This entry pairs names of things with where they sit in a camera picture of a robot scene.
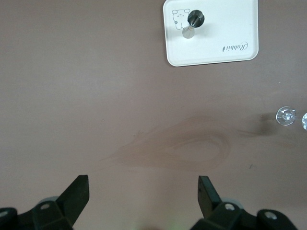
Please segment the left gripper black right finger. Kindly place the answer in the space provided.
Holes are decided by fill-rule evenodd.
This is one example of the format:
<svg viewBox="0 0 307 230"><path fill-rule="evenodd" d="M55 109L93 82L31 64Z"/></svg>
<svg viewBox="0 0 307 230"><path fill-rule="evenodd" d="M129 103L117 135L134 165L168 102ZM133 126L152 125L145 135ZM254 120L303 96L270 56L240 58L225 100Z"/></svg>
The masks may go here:
<svg viewBox="0 0 307 230"><path fill-rule="evenodd" d="M207 176L198 178L198 203L203 214L193 230L295 230L283 213L262 209L254 216L233 202L222 201Z"/></svg>

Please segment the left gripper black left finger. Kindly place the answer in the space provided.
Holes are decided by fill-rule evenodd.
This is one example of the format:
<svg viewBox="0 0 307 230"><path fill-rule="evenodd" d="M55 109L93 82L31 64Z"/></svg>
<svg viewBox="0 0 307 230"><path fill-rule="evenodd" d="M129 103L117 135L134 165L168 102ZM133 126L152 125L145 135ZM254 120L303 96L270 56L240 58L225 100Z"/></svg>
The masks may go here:
<svg viewBox="0 0 307 230"><path fill-rule="evenodd" d="M58 197L42 200L18 214L13 207L0 209L2 230L71 230L89 201L88 175L79 175Z"/></svg>

